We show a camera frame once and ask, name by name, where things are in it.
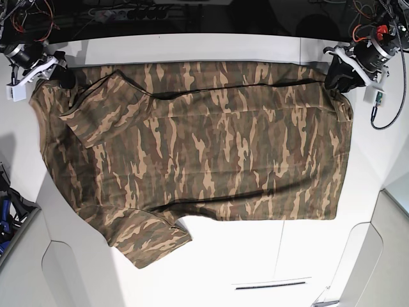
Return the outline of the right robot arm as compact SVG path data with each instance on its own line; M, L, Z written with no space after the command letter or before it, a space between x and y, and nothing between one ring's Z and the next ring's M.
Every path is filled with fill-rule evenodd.
M1 54L11 67L11 91L35 79L57 81L63 89L75 86L65 52L49 53L49 38L59 31L52 1L1 1Z

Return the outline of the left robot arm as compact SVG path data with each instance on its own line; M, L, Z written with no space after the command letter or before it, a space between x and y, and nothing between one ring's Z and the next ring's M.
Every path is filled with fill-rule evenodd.
M387 62L408 50L408 1L375 1L370 23L358 25L349 45L326 47L333 56L325 78L325 88L347 93L369 86L383 90L388 75Z

